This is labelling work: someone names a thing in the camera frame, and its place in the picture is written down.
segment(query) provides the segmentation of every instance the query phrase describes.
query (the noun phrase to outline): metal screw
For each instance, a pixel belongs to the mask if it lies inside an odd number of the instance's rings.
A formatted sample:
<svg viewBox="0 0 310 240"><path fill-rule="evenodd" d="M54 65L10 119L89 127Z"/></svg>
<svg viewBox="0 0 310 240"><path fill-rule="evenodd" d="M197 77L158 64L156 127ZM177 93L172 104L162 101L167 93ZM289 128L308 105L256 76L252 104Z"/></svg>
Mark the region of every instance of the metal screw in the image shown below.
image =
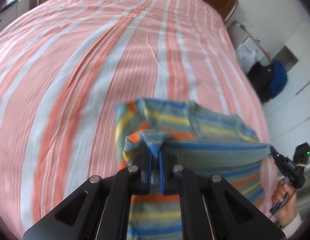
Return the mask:
<svg viewBox="0 0 310 240"><path fill-rule="evenodd" d="M222 177L220 175L215 174L212 176L212 180L214 182L220 182L222 180Z"/></svg>
<svg viewBox="0 0 310 240"><path fill-rule="evenodd" d="M97 183L98 181L100 181L100 177L97 175L94 175L94 176L90 177L89 181L91 183Z"/></svg>
<svg viewBox="0 0 310 240"><path fill-rule="evenodd" d="M138 171L138 167L136 165L131 165L128 167L129 172L136 172Z"/></svg>
<svg viewBox="0 0 310 240"><path fill-rule="evenodd" d="M182 171L183 170L183 166L182 165L175 165L173 167L174 171Z"/></svg>

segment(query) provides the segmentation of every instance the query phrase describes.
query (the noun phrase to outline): orange stripe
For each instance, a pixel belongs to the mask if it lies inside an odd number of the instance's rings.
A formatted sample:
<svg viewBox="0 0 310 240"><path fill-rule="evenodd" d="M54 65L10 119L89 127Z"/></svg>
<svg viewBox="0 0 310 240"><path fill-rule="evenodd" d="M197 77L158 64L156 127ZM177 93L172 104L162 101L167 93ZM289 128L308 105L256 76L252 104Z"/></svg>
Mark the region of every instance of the orange stripe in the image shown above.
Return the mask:
<svg viewBox="0 0 310 240"><path fill-rule="evenodd" d="M119 163L118 170L124 169L127 167L127 163L124 159Z"/></svg>
<svg viewBox="0 0 310 240"><path fill-rule="evenodd" d="M148 7L152 0L147 0L137 9L131 9L130 12L134 12L137 16L143 12L144 7ZM88 71L87 79L84 83L84 86L80 90L80 94L77 97L75 102L74 110L71 114L70 120L72 122L68 123L66 128L65 137L63 140L61 152L63 153L60 156L60 162L58 166L58 173L63 176L58 176L58 181L55 183L55 195L53 199L53 206L58 205L63 200L64 196L64 185L66 183L66 176L68 171L69 159L71 154L71 149L73 145L75 131L77 130L77 126L79 123L79 116L81 116L82 109L85 107L85 102L87 101L87 96L89 95L89 91L93 84L95 83L98 73L100 73L100 69L103 66L107 56L113 50L114 46L117 44L119 38L125 32L130 23L134 20L134 17L122 16L118 19L118 21L111 26L101 38L101 42L104 44L104 51L99 56L99 58L95 61L93 67Z"/></svg>
<svg viewBox="0 0 310 240"><path fill-rule="evenodd" d="M257 203L255 203L254 206L259 207L264 200L265 200L265 197L262 197L262 199L259 200Z"/></svg>
<svg viewBox="0 0 310 240"><path fill-rule="evenodd" d="M89 14L91 12L89 11L84 11L83 14L78 15L78 17L83 17L87 14ZM79 40L80 37L82 36L82 38L85 38L83 36L83 33L79 33ZM63 43L65 42L63 39L61 39L58 42L55 42L54 45L58 46L59 43ZM49 49L47 49L47 53L49 53L50 50L53 50L54 46L51 45L49 47ZM60 66L63 65L63 62L66 61L68 58L62 58L60 63ZM37 60L37 63L40 63L40 61L45 60L44 55L42 55L42 57L40 57ZM57 137L57 141L58 143L60 143L60 137ZM36 221L38 219L40 219L43 215L45 215L49 210L51 210L51 205L52 205L52 190L53 190L53 185L52 183L48 183L49 181L53 180L54 181L54 177L55 174L58 170L58 155L56 155L54 152L52 152L50 155L48 154L48 150L45 152L44 155L42 155L42 152L39 152L39 162L38 162L38 166L37 166L37 170L36 170L36 176L34 178L34 183L35 183L35 187L36 189L40 189L40 192L35 191L33 194L33 201L34 201L34 205L33 205L33 213L36 214L34 216L34 218L36 219Z"/></svg>
<svg viewBox="0 0 310 240"><path fill-rule="evenodd" d="M192 15L194 16L195 13L195 8L196 8L196 0L191 0L191 12ZM200 32L198 30L198 27L196 27L196 21L194 19L194 17L191 17L191 21L193 23L193 26L195 27L195 31L196 32ZM217 43L215 38L209 39L210 43L211 43L211 47L214 47L214 44L212 44L213 42ZM216 57L214 55L214 53L212 52L212 50L209 48L208 44L207 44L207 38L205 36L201 36L200 38L200 44L202 46L202 48L206 51L210 61L211 61L211 66L215 72L215 75L217 76L218 82L220 84L220 88L222 90L223 93L223 97L226 101L226 105L227 108L229 110L230 114L237 114L236 108L235 108L235 103L234 103L234 99L233 96L231 94L230 88L227 85L226 79L225 79L225 75L223 74L221 67L223 67L223 63L219 62L219 60L222 60L223 57Z"/></svg>
<svg viewBox="0 0 310 240"><path fill-rule="evenodd" d="M20 68L22 68L26 62L56 33L61 32L62 30L64 30L65 28L67 28L71 23L73 23L76 19L80 18L80 17L84 17L87 16L91 13L93 13L94 11L97 11L100 7L99 6L94 6L93 9L86 9L85 11L83 11L80 15L77 15L75 17L72 17L71 19L69 19L68 21L66 21L65 23L58 25L54 28L52 28L51 30L49 30L43 37L41 37L40 39L38 39L29 49L27 49L27 51L18 59L18 61L10 68L9 72L6 74L6 76L4 77L4 79L2 80L1 84L0 84L0 98L4 95L4 93L6 92L7 88L10 86L10 84L14 81L15 77L18 75ZM52 20L49 21L49 25L48 27L53 26L55 23L58 23L59 18L54 18ZM37 32L32 32L30 33L30 35L27 35L27 39L28 40L33 40L35 39L35 36L38 35ZM21 43L17 43L14 46L14 51L16 51L16 48L18 48L18 45L20 45L20 50L23 49L24 44ZM5 63L4 61L1 62L0 66L5 66L6 64L10 63L10 58L11 57L5 57L5 59L7 59L7 63Z"/></svg>
<svg viewBox="0 0 310 240"><path fill-rule="evenodd" d="M131 142L133 142L133 143L138 143L138 135L139 135L139 132L140 132L140 131L137 131L137 132L131 134L131 135L128 137L128 139L129 139Z"/></svg>
<svg viewBox="0 0 310 240"><path fill-rule="evenodd" d="M171 0L169 11L173 12L176 0ZM169 100L188 100L188 82L185 66L182 61L182 51L177 41L177 28L175 17L167 19L167 32L165 35L167 47L167 69L169 72L167 98Z"/></svg>
<svg viewBox="0 0 310 240"><path fill-rule="evenodd" d="M135 9L134 11L134 17L136 15L138 15L141 11L143 11L144 8L146 8L147 6L145 6L146 4L141 5L138 9ZM120 103L123 100L127 100L126 93L127 93L127 87L124 88L124 91L122 91L123 87L119 86L118 84L115 84L118 77L121 76L123 77L123 79L125 79L127 77L127 75L123 75L123 73L126 72L130 72L130 68L128 68L127 66L122 65L123 60L127 57L127 56L131 56L131 41L129 41L127 47L125 48L125 51L122 55L122 58L115 70L114 76L110 82L110 86L108 88L106 97L105 97L105 101L104 101L104 105L101 111L101 114L99 116L99 120L98 120L98 129L95 133L95 138L94 138L94 144L93 144L93 149L90 155L90 165L89 165L89 169L88 169L88 174L90 175L94 175L96 173L99 173L100 170L102 170L103 174L107 174L108 176L110 174L113 174L114 172L116 172L116 161L115 158L113 158L111 155L115 154L114 152L109 152L108 154L103 154L101 155L100 152L102 149L114 149L114 141L113 141L113 134L114 134L114 122L111 121L110 116L114 115L114 106L116 103ZM136 83L138 83L138 89L140 91L140 86L139 86L139 79L137 79L138 81ZM132 90L130 91L131 95L136 95L136 92L132 92ZM108 125L110 125L110 132L105 134L103 127L106 126L108 127ZM109 166L107 168L107 172L105 173L105 163L107 163L107 166Z"/></svg>
<svg viewBox="0 0 310 240"><path fill-rule="evenodd" d="M194 140L195 137L190 132L178 132L173 130L164 130L174 136L176 140Z"/></svg>
<svg viewBox="0 0 310 240"><path fill-rule="evenodd" d="M127 106L128 106L129 110L130 110L133 114L137 113L137 110L136 110L136 107L135 107L133 101L129 101L129 102L127 103Z"/></svg>
<svg viewBox="0 0 310 240"><path fill-rule="evenodd" d="M111 2L113 2L114 0L107 0L107 2L104 3L105 4L109 4ZM116 29L113 26L110 27L110 29L108 29L104 35L92 46L92 49L89 50L88 54L85 55L83 57L82 62L85 61L85 59L87 59L89 57L89 55L94 52L93 48L100 43L101 40L110 40L110 44L108 46L106 46L106 49L103 53L103 58L105 58L105 53L108 54L108 52L110 51L110 49L112 48L112 46L114 45L114 43L117 41L116 37L112 38L112 39L107 39L105 38L105 36L108 36L110 31L112 29ZM86 81L86 86L88 83L93 83L94 80L97 78L97 74L100 70L100 68L102 64L100 61L97 60L97 63L94 65L94 67L92 68L92 72L90 73L90 76L88 77L87 81ZM43 141L42 141L42 146L40 149L40 154L39 154L39 161L38 161L38 166L36 169L36 176L35 176L35 182L34 182L34 195L33 195L33 217L34 217L34 221L38 221L43 215L45 215L46 210L41 210L41 198L43 197L41 192L42 192L42 187L44 185L44 173L45 173L45 166L46 166L46 160L47 160L47 156L48 156L48 152L51 148L51 139L53 138L53 134L55 132L55 125L56 125L56 121L58 120L58 115L61 111L61 107L63 106L63 102L65 101L65 97L69 94L68 90L70 87L72 87L74 84L74 79L76 77L76 75L78 75L78 69L80 68L80 65L75 69L74 73L69 77L69 81L68 83L64 86L64 88L60 91L59 94L59 98L56 100L56 103L53 107L53 110L51 112L50 118L49 118L49 122L46 128L46 131L43 135ZM83 87L82 91L81 91L81 96L83 96L83 91L84 94L87 93L87 88ZM75 115L79 116L80 112L78 113L78 103L83 104L82 98L79 96L79 99L77 101L77 106L74 107L74 112ZM66 179L66 171L68 169L68 159L69 159L69 155L70 153L68 151L71 150L72 148L72 138L71 136L74 135L75 130L71 131L69 130L70 126L71 129L74 129L77 126L77 122L78 120L74 120L74 119L70 119L72 120L72 123L67 127L67 132L69 134L65 134L65 138L64 138L64 142L66 142L65 144L63 144L62 146L62 154L61 154L61 159L59 161L60 166L58 166L58 174L62 174L63 176L58 176L56 181L56 186L55 186L55 198L54 198L54 206L56 206L58 203L61 202L62 198L63 198L63 185L65 184L65 179Z"/></svg>
<svg viewBox="0 0 310 240"><path fill-rule="evenodd" d="M232 184L232 186L234 188L239 188L239 187L243 186L244 184L249 183L250 181L252 181L254 179L257 179L258 177L260 177L260 173L257 173L254 176L249 177L248 179L242 180L242 181L240 181L238 183Z"/></svg>
<svg viewBox="0 0 310 240"><path fill-rule="evenodd" d="M132 196L131 204L146 202L146 203L160 203L160 202L179 202L179 195L148 195L148 196Z"/></svg>
<svg viewBox="0 0 310 240"><path fill-rule="evenodd" d="M148 128L148 122L147 122L147 121L144 121L144 122L140 125L140 127L138 128L138 131L135 132L135 133L133 133L133 134L131 134L131 135L128 137L128 139L129 139L131 142L133 142L133 143L138 143L138 135L139 135L139 133L140 133L141 131L147 129L147 128Z"/></svg>

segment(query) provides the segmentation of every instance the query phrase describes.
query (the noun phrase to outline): white wall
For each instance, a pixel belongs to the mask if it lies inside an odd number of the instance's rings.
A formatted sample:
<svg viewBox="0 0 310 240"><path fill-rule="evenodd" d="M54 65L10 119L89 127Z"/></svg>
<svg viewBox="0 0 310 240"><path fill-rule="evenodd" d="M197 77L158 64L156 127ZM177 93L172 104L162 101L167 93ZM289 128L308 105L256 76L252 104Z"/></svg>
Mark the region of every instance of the white wall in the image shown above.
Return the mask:
<svg viewBox="0 0 310 240"><path fill-rule="evenodd" d="M293 157L297 145L310 144L310 23L303 21L286 45L300 60L288 71L283 92L263 105L263 111L272 144Z"/></svg>
<svg viewBox="0 0 310 240"><path fill-rule="evenodd" d="M298 0L239 0L232 20L243 23L262 47L274 56L301 22L310 21Z"/></svg>

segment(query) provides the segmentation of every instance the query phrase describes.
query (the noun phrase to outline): person's arm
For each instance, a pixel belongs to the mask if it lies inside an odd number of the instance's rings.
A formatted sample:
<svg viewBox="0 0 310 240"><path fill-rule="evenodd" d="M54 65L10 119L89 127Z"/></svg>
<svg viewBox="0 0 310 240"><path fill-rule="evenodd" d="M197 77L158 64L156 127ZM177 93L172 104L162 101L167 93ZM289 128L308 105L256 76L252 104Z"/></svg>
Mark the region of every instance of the person's arm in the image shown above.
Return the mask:
<svg viewBox="0 0 310 240"><path fill-rule="evenodd" d="M274 190L274 194L272 196L272 202L277 203L278 201L282 202L284 195L288 193L291 198L284 207L278 212L277 218L279 221L279 226L285 233L287 237L291 236L295 230L302 223L300 214L297 213L295 209L296 203L296 192L295 189L287 184L284 184L284 180L282 180L277 188Z"/></svg>

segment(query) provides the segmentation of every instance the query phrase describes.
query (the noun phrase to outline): white sleeve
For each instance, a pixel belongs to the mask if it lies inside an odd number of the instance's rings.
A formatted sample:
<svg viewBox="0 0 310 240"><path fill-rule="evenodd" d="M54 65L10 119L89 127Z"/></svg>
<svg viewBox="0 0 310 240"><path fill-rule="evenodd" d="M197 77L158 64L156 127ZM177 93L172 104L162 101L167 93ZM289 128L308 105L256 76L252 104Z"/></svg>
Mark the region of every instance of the white sleeve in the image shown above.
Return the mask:
<svg viewBox="0 0 310 240"><path fill-rule="evenodd" d="M286 237L289 237L293 235L293 233L300 226L301 223L302 223L301 216L299 213L296 213L295 218L290 223L288 223L285 227L283 227L282 231L284 232Z"/></svg>

